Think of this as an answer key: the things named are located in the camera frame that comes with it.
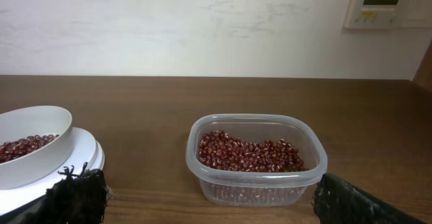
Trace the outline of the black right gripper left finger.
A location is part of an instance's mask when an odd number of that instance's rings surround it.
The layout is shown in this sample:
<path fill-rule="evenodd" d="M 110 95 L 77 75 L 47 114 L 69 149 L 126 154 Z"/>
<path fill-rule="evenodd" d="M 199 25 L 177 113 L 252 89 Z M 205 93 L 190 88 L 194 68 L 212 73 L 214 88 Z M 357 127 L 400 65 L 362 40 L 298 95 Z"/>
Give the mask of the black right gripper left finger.
<path fill-rule="evenodd" d="M 64 167 L 65 178 L 46 189 L 41 197 L 1 215 L 1 224 L 100 224 L 111 198 L 111 189 L 100 169 L 87 169 L 80 174 L 74 166 Z"/>

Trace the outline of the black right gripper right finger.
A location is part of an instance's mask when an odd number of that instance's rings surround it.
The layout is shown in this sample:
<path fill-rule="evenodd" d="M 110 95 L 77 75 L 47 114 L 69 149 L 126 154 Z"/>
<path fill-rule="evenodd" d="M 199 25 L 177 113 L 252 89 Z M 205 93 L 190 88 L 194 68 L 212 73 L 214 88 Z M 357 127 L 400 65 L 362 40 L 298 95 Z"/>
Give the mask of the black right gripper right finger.
<path fill-rule="evenodd" d="M 321 224 L 424 223 L 331 173 L 318 183 L 313 211 Z"/>

